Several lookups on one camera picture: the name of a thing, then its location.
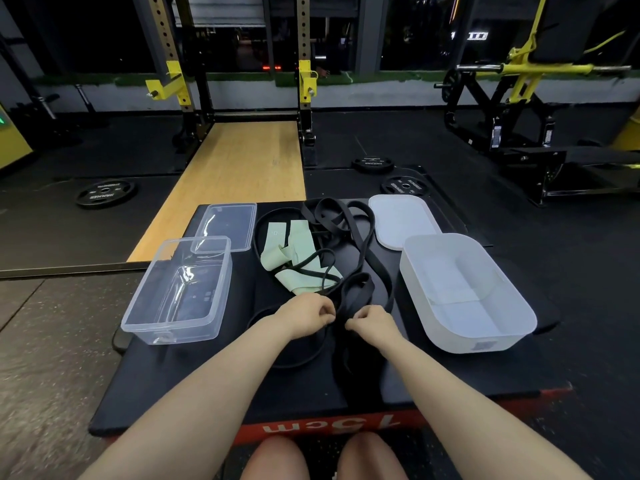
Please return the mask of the yellow rack hook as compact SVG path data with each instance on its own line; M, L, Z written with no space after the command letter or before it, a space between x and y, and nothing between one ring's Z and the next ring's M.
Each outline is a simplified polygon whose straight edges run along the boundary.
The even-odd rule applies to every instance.
M300 59L298 64L298 84L300 105L310 104L317 95L318 73L311 68L311 60Z
M191 96L188 88L188 83L184 78L179 61L167 61L167 75L169 81L162 83L157 79L148 79L145 81L148 90L148 96L155 101L167 100L175 96L178 99L178 103L181 108L187 110L192 106Z

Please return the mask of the clear plastic container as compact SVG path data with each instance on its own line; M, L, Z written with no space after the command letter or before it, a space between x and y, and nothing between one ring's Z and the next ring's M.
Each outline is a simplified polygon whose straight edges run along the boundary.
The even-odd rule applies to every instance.
M215 339L225 313L231 275L227 236L164 241L120 327L151 346Z

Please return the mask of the large black weight plate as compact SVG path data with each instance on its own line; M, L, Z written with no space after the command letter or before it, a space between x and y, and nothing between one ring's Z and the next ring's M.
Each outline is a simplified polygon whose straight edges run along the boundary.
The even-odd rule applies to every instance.
M100 210L121 205L132 199L138 186L131 180L108 179L89 185L80 191L74 202L85 210Z

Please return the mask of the clear plastic lid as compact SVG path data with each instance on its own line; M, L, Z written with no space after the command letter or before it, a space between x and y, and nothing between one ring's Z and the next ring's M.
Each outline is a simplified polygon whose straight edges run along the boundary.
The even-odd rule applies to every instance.
M195 237L200 238L192 247L192 252L202 253L213 250L215 244L211 236L226 236L230 240L230 252L244 252L251 248L256 203L212 204L206 207L200 219Z

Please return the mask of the person's left hand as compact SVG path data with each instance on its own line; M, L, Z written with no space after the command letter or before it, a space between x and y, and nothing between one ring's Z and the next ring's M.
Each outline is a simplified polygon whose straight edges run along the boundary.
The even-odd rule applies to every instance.
M279 307L274 316L274 322L281 326L290 340L307 337L322 328L315 328L310 320L310 296L320 295L306 292L288 300Z

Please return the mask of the white plastic container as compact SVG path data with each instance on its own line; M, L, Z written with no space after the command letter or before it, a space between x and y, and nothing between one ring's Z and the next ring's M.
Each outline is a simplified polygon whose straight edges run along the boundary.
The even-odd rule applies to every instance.
M399 270L427 338L444 352L504 351L538 327L530 304L471 237L411 236Z

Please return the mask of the white plastic lid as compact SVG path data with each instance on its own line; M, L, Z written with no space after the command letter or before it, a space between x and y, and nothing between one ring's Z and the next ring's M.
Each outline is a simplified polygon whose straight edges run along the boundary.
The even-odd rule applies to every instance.
M374 233L378 243L402 251L404 242L415 235L436 235L442 230L427 203L418 196L377 194L370 197Z

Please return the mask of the wide black resistance band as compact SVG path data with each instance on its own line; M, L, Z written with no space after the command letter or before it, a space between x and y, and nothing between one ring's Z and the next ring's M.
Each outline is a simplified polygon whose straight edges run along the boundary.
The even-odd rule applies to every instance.
M355 269L334 285L328 296L338 300L333 322L335 348L332 371L348 407L373 411L382 407L380 380L385 359L356 332L346 329L348 319L363 307L372 304L376 289L367 264L383 284L387 302L383 309L391 313L394 305L394 281L387 268L371 250L376 218L372 209L360 201L345 203L332 198L308 200L300 208L309 224L319 226L338 242L349 242L358 250Z

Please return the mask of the black squat rack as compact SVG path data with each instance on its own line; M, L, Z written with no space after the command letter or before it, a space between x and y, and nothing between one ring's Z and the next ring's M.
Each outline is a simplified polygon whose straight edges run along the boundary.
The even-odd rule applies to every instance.
M204 38L197 35L196 25L188 0L175 0L178 10L178 20L182 28L181 43L178 43L175 38L176 24L169 1L132 1L154 62L156 76L153 79L160 80L164 84L167 83L170 78L167 75L168 69L166 62L174 60L180 62L182 73L188 83L192 103L191 107L184 110L181 108L175 96L168 99L175 99L182 113L182 129L174 136L174 139L178 142L176 153L177 170L183 171L213 128L216 118L202 51ZM298 126L301 159L304 168L313 168L317 165L316 136L313 130L312 107L311 103L300 105L298 84L299 60L311 60L312 68L312 42L309 36L309 7L310 0L294 0L297 35L296 55L298 58L294 71L298 98L296 122Z

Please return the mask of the thin black resistance band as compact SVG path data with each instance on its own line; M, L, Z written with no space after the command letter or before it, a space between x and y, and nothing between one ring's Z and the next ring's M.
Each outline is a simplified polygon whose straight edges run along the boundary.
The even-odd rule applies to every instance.
M259 245L258 245L258 237L260 235L260 228L263 226L264 222L266 222L267 224L271 223L271 219L276 217L276 215L279 214L298 214L300 216L303 216L303 212L302 209L299 207L279 207L273 210L270 210L266 213L264 213L263 215L260 216L260 218L258 218L255 222L254 225L254 231L253 231L253 236L252 236L252 251L255 254L257 259L260 259L260 253L259 253ZM311 257L307 259L307 261L304 261L303 263L306 264L309 261L311 261L312 258L324 254L324 253L329 253L333 258L334 258L334 263L335 264L335 252L331 249L328 248L321 248L319 251L315 251L315 254L311 254ZM324 280L326 278L329 277L329 272L325 271L324 274L320 273L320 277L323 279L323 285L324 285ZM334 279L337 280L337 284L335 285L336 287L338 285L340 285L344 279L343 278L336 278L335 276L332 275L332 277ZM274 314L278 309L278 306L268 306L266 308L263 308L257 312L255 312L253 314L253 316L251 317L251 319L247 322L246 324L246 328L245 330L249 330L252 325L254 325L255 323L259 322L262 318L267 317L268 315L272 315ZM317 357L322 354L326 343L327 343L327 339L330 335L330 329L329 328L324 328L321 330L323 332L322 338L318 339L319 342L317 343L317 348L315 349L315 351L313 351L310 355L308 355L308 357L299 360L297 362L290 362L290 363L278 363L278 358L276 358L276 362L271 366L272 369L275 370L296 370L302 367L306 367L307 364L312 363L313 361L315 361L317 359Z

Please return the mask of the black and red plyo box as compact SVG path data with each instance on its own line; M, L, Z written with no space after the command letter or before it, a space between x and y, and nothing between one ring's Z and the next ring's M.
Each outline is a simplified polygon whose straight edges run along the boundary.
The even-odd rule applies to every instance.
M502 352L448 354L434 346L399 274L401 254L372 243L372 251L397 281L393 317L414 345L478 392L523 419L572 391L541 353L532 336ZM232 254L233 274L225 316L213 340L150 346L132 339L90 421L89 434L115 439L172 387L244 332L254 313L279 305L288 295L262 270L249 250ZM351 407L332 373L334 339L321 354L297 369L275 369L262 382L235 444L271 434L347 434L388 428L420 428L425 419L412 403L398 373L386 365L381 377L384 403Z

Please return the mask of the person's left forearm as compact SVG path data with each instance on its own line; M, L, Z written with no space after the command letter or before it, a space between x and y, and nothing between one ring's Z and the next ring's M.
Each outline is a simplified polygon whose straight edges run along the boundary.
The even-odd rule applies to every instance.
M292 330L281 316L260 320L171 389L78 480L212 480Z

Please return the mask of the light green resistance band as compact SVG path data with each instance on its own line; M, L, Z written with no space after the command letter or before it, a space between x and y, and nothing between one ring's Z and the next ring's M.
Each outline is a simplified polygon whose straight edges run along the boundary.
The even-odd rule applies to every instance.
M316 249L306 220L268 224L260 263L294 295L328 291L340 284L343 277L334 261L332 250Z

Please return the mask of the person's right hand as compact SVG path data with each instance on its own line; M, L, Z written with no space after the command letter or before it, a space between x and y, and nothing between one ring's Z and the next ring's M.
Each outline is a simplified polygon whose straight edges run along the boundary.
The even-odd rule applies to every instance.
M382 306L366 305L372 307L372 337L360 337L369 345L375 347L382 355L385 355L394 346L404 342L396 322Z

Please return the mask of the person's left knee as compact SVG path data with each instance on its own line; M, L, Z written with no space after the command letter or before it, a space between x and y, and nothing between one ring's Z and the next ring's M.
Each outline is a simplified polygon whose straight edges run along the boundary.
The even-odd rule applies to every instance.
M252 453L240 480L310 480L310 473L299 446L285 436L273 436Z

